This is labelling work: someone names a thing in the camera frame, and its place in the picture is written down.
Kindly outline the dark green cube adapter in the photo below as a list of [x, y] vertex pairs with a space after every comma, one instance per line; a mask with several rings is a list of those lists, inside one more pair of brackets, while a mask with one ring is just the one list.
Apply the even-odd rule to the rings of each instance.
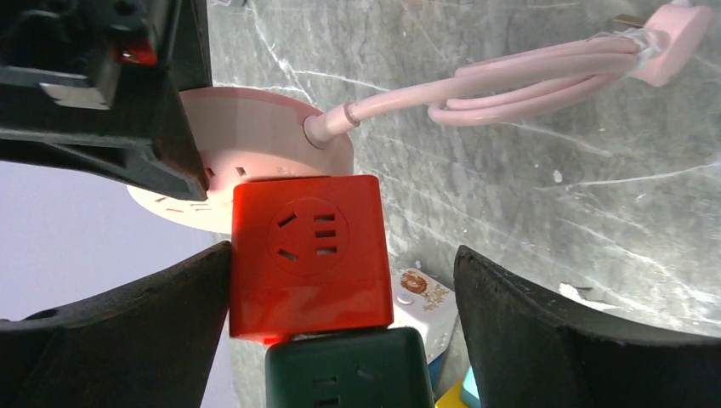
[[419, 332], [350, 331], [278, 343], [265, 355], [268, 407], [432, 407]]

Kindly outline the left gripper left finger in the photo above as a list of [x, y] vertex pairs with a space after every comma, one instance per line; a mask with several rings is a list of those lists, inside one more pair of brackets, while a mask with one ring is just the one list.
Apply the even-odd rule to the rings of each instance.
[[198, 407], [230, 301], [227, 241], [1, 323], [4, 407]]

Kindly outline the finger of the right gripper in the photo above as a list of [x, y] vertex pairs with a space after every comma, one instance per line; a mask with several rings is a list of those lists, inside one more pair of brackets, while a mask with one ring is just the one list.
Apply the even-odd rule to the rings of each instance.
[[59, 106], [41, 91], [2, 86], [1, 159], [91, 173], [181, 200], [203, 201], [209, 188], [169, 78], [123, 78], [109, 110]]

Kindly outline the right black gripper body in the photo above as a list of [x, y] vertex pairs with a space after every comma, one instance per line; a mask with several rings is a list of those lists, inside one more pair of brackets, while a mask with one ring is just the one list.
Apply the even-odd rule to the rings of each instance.
[[204, 1], [4, 1], [1, 136], [189, 141], [212, 83]]

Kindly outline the red cube adapter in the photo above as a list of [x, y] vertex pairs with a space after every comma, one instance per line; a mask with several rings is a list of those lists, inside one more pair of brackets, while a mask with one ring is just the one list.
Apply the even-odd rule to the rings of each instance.
[[232, 337], [274, 344], [392, 321], [375, 176], [286, 178], [235, 187]]

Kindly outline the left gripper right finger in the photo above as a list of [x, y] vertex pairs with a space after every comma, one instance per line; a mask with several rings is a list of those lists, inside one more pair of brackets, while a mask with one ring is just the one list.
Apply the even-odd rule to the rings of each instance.
[[720, 341], [589, 308], [460, 246], [454, 286], [484, 407], [717, 407]]

